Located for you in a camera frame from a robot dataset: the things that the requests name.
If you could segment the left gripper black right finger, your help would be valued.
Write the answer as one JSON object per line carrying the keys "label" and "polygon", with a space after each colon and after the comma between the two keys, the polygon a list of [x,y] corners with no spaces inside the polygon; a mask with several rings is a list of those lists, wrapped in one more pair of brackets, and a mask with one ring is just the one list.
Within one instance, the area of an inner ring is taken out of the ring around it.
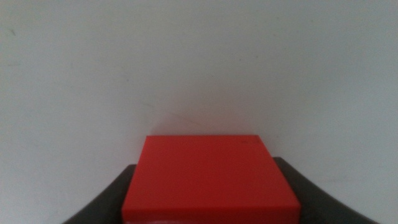
{"label": "left gripper black right finger", "polygon": [[326,193],[283,158],[274,161],[302,206],[300,224],[378,224]]}

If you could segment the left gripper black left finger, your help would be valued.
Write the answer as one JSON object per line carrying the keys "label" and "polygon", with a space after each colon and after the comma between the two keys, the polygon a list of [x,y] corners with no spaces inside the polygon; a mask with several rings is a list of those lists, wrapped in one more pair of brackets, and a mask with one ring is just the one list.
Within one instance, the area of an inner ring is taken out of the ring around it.
{"label": "left gripper black left finger", "polygon": [[128,165],[99,195],[64,224],[121,224],[122,205],[135,169],[135,164]]}

